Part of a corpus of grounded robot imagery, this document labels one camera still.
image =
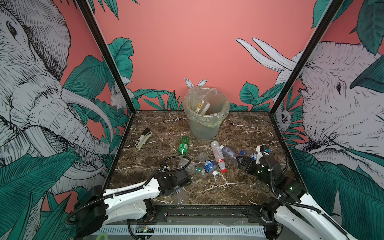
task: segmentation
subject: elephant eye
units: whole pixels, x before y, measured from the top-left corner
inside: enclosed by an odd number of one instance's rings
[[[340,90],[341,90],[341,83],[338,83],[338,84],[337,84],[336,89],[337,89],[337,91],[339,92],[339,94],[341,95],[341,93],[340,93]]]
[[[7,21],[7,27],[9,32],[12,34],[13,38],[15,38],[15,36],[17,35],[17,31],[9,21]]]

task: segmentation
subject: brown marble surface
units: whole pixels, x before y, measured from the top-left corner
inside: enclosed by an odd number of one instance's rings
[[[151,129],[152,136],[137,149],[134,145],[146,127]],[[214,160],[211,141],[194,138],[184,112],[138,111],[108,188],[147,180],[164,158],[178,155],[180,137],[184,135],[190,138],[188,156],[192,161],[196,161],[200,152],[206,152]],[[230,113],[214,140],[237,153],[257,145],[268,145],[281,167],[285,167],[285,155],[267,113]],[[261,204],[272,196],[268,186],[256,177],[240,171],[231,161],[226,160],[226,166],[228,171],[220,173],[216,182],[212,174],[194,175],[192,184],[185,187],[188,204],[251,205]],[[154,199],[154,203],[175,204],[175,201],[172,196],[162,196]]]

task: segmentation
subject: clear plastic bottle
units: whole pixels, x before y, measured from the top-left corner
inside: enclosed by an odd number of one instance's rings
[[[189,138],[187,136],[182,136],[180,138],[179,153],[184,155],[188,152]]]
[[[218,178],[218,172],[216,171],[216,165],[215,163],[208,157],[208,155],[205,152],[201,152],[197,159],[199,162],[201,162],[204,165],[204,169],[208,173],[212,173],[214,178]]]
[[[181,157],[180,158],[180,162],[179,162],[179,167],[181,168],[181,167],[185,166],[187,163],[188,163],[188,160],[183,158],[183,157]],[[205,173],[205,168],[198,167],[197,163],[195,163],[193,161],[191,161],[191,163],[185,169],[190,174],[197,173],[197,174],[203,176],[204,173]]]
[[[187,193],[184,190],[184,187],[181,187],[175,191],[173,194],[173,199],[175,200],[175,204],[177,206],[187,204]]]
[[[237,164],[236,157],[239,156],[239,154],[235,153],[235,151],[224,145],[220,146],[220,150],[223,153],[224,158]]]
[[[222,173],[227,172],[227,169],[225,167],[225,162],[224,162],[224,156],[220,150],[220,145],[218,144],[218,142],[217,141],[211,142],[211,148],[212,148],[212,151],[214,153],[216,162],[221,169],[221,172]]]

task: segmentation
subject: green plastic bottle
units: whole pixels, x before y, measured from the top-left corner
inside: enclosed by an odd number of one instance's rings
[[[184,155],[188,152],[189,138],[187,136],[182,136],[180,139],[179,152],[181,155]]]

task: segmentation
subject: trash can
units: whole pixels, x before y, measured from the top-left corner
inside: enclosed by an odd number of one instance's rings
[[[201,101],[210,103],[204,115],[195,113]],[[216,89],[194,87],[183,99],[184,112],[189,119],[189,129],[195,138],[210,140],[218,133],[221,122],[229,114],[227,97]]]

